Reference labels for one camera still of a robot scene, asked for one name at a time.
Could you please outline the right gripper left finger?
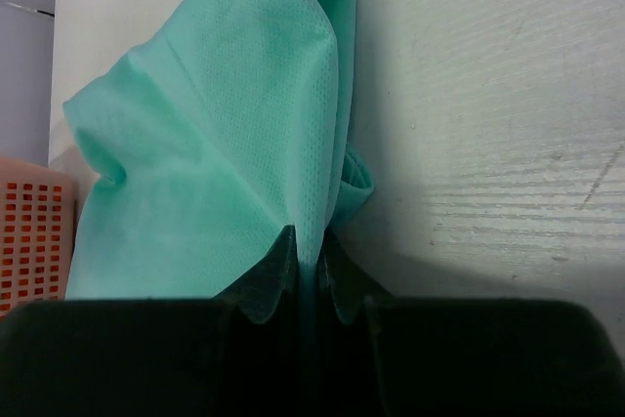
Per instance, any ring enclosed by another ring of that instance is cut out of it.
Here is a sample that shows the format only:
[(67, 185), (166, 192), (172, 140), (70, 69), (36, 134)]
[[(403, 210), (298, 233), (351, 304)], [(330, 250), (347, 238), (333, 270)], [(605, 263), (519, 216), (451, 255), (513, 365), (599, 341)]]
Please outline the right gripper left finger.
[(1, 323), (5, 416), (293, 416), (295, 231), (217, 297), (38, 301)]

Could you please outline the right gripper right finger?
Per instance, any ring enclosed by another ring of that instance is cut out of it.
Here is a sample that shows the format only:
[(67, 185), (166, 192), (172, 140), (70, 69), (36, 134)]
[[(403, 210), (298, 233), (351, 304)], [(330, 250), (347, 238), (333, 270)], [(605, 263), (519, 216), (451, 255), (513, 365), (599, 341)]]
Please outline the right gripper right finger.
[(391, 294), (332, 232), (316, 266), (330, 416), (620, 416), (624, 368), (584, 307)]

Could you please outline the teal t-shirt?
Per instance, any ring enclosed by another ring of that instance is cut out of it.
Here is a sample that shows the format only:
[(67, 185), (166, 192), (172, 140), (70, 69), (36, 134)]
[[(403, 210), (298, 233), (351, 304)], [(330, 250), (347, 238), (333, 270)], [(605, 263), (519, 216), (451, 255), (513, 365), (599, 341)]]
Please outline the teal t-shirt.
[(210, 298), (285, 227), (299, 261), (301, 355), (324, 232), (373, 190), (348, 142), (356, 0), (184, 0), (63, 106), (98, 179), (71, 300)]

